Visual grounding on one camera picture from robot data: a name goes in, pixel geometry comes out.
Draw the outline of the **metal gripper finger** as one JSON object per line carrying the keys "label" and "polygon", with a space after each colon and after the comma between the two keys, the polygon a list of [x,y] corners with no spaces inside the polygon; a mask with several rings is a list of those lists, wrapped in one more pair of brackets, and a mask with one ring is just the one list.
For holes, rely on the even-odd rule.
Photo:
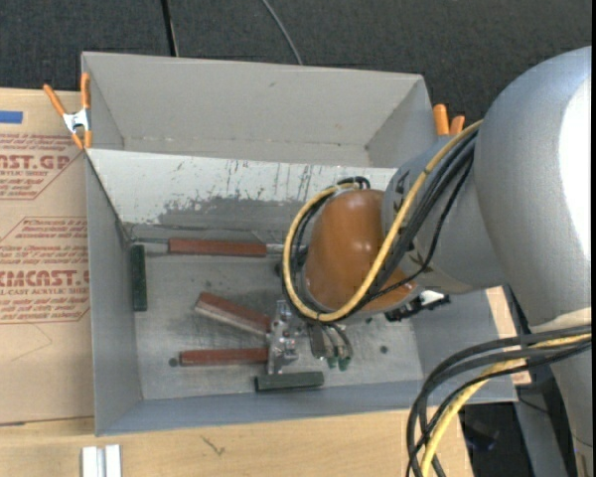
{"label": "metal gripper finger", "polygon": [[284,299],[276,301],[272,321],[272,333],[275,337],[290,338],[295,333],[295,316],[292,306]]}
{"label": "metal gripper finger", "polygon": [[273,339],[268,348],[266,372],[268,375],[279,375],[284,367],[292,365],[299,359],[296,340],[281,336]]}

